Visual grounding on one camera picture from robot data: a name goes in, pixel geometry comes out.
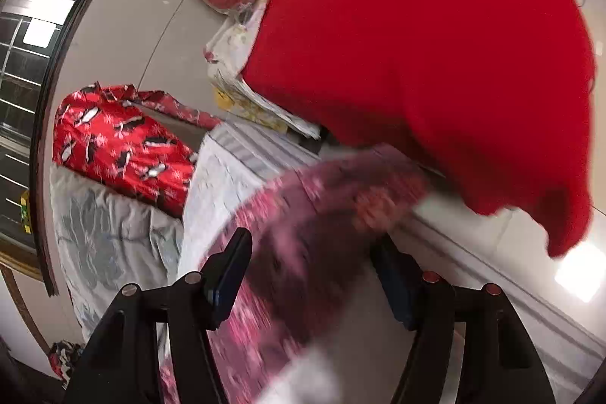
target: gray blanket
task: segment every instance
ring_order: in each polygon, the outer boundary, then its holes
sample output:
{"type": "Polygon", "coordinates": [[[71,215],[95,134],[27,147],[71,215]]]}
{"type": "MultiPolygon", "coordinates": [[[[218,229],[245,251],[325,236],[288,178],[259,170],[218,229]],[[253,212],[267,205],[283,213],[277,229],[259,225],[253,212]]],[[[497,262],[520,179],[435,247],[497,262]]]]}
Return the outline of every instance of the gray blanket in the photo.
{"type": "Polygon", "coordinates": [[[54,163],[50,183],[61,268],[88,340],[123,285],[176,280],[183,225],[54,163]]]}

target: metal screw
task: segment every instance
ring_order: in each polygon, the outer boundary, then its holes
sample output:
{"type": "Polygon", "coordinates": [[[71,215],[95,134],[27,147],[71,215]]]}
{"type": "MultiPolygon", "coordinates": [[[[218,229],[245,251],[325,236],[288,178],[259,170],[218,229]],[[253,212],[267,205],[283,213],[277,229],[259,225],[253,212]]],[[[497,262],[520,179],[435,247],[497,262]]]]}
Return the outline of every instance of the metal screw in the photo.
{"type": "Polygon", "coordinates": [[[122,288],[124,296],[132,296],[137,292],[137,285],[126,285],[122,288]]]}
{"type": "Polygon", "coordinates": [[[199,283],[201,279],[202,279],[202,274],[197,273],[195,271],[193,273],[186,274],[186,283],[188,285],[194,285],[196,283],[199,283]]]}
{"type": "Polygon", "coordinates": [[[440,275],[438,273],[434,273],[433,271],[425,271],[423,273],[423,281],[426,283],[437,283],[440,280],[440,275]]]}
{"type": "Polygon", "coordinates": [[[501,294],[501,292],[501,288],[495,285],[495,283],[488,283],[486,285],[486,293],[488,293],[489,295],[498,296],[501,294]]]}

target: pink floral fabric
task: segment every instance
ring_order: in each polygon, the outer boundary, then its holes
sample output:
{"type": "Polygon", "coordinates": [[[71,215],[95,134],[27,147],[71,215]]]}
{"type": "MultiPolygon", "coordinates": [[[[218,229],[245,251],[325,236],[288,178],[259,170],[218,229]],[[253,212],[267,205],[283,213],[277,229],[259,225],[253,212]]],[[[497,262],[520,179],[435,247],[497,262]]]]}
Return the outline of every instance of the pink floral fabric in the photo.
{"type": "MultiPolygon", "coordinates": [[[[248,404],[339,315],[372,243],[420,198],[426,182],[395,148],[380,146],[289,171],[244,202],[207,255],[236,228],[253,254],[231,315],[208,338],[228,400],[248,404]]],[[[178,400],[170,361],[167,401],[178,400]]]]}

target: white floor tile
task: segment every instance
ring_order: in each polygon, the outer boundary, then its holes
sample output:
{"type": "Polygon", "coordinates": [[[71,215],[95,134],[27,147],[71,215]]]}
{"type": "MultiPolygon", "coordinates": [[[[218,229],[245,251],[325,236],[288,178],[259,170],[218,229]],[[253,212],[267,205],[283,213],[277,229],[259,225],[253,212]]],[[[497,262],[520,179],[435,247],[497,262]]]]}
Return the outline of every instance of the white floor tile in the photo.
{"type": "Polygon", "coordinates": [[[13,271],[13,274],[23,301],[49,346],[62,340],[84,342],[78,324],[70,323],[74,319],[71,303],[66,307],[62,298],[49,297],[44,284],[37,279],[17,271],[13,271]]]}
{"type": "Polygon", "coordinates": [[[92,0],[66,54],[55,94],[99,81],[137,85],[183,0],[92,0]]]}
{"type": "Polygon", "coordinates": [[[592,166],[590,186],[593,203],[606,213],[606,0],[575,0],[580,6],[593,43],[596,60],[593,88],[592,166]]]}
{"type": "MultiPolygon", "coordinates": [[[[595,211],[586,242],[606,254],[606,216],[595,211]]],[[[587,331],[606,342],[606,279],[589,302],[566,290],[556,282],[562,260],[550,259],[546,251],[547,234],[524,211],[516,211],[507,225],[491,264],[532,295],[540,297],[561,310],[587,331]]],[[[579,266],[579,281],[583,269],[579,266]]]]}
{"type": "Polygon", "coordinates": [[[204,46],[224,19],[202,0],[184,0],[150,60],[141,89],[163,89],[185,105],[223,116],[206,77],[204,46]]]}
{"type": "Polygon", "coordinates": [[[511,217],[508,209],[492,216],[481,216],[469,209],[460,198],[439,192],[432,193],[418,204],[414,213],[433,229],[484,259],[493,254],[511,217]]]}

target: black plastic bracket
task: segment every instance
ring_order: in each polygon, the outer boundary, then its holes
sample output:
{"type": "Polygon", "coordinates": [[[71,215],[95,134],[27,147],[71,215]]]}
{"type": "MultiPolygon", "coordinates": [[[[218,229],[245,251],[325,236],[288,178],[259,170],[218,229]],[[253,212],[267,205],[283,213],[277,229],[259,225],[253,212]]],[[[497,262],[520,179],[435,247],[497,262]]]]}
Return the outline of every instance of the black plastic bracket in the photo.
{"type": "Polygon", "coordinates": [[[499,286],[451,286],[423,273],[389,236],[371,260],[395,318],[417,330],[392,404],[439,403],[456,321],[466,322],[456,404],[555,404],[539,355],[499,286]]]}

